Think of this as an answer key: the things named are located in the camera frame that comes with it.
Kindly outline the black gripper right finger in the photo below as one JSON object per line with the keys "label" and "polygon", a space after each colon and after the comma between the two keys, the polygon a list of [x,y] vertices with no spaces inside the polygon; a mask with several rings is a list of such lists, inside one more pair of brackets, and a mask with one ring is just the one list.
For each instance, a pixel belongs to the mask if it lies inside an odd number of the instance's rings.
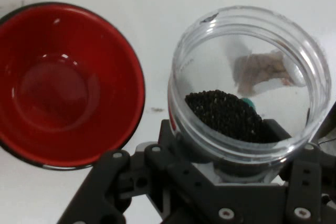
{"label": "black gripper right finger", "polygon": [[293,154],[280,172],[285,196],[264,209],[263,223],[335,223],[335,209],[322,201],[324,193],[335,197],[335,158],[308,140]]}

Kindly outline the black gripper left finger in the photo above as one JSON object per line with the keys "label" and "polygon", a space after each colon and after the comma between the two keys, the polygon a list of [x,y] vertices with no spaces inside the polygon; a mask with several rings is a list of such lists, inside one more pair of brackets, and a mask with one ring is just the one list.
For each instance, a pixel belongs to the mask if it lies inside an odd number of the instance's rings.
{"label": "black gripper left finger", "polygon": [[146,195],[163,223],[217,223],[215,187],[191,163],[169,150],[170,123],[159,140],[130,155],[109,151],[93,166],[60,223],[125,223],[132,198]]}

